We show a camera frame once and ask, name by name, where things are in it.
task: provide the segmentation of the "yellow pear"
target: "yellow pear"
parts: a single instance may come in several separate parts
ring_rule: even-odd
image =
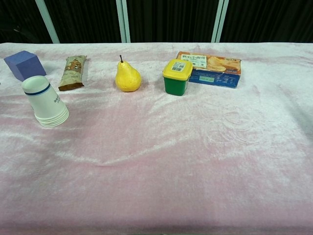
[[[116,86],[124,92],[134,92],[141,84],[140,73],[135,70],[128,62],[121,61],[117,65],[117,74],[115,77]]]

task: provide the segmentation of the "green container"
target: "green container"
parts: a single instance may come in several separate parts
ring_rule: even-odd
[[[163,70],[165,91],[168,94],[183,95],[192,72],[190,61],[171,60]]]

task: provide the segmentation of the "blue cube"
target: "blue cube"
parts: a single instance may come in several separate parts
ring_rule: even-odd
[[[14,76],[22,82],[32,76],[46,75],[37,55],[26,50],[6,57],[4,61],[9,66]]]

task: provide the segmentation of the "white label on box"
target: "white label on box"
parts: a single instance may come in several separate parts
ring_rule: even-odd
[[[192,63],[194,67],[200,67],[206,69],[206,56],[205,55],[186,55],[182,54],[180,57],[182,60],[187,60]]]
[[[172,67],[172,70],[175,70],[178,72],[183,71],[185,65],[186,65],[186,63],[184,63],[184,62],[175,62],[173,67]]]

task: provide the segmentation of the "paper cup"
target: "paper cup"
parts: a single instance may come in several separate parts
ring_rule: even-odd
[[[24,80],[22,88],[42,126],[54,127],[66,121],[68,109],[44,76]]]

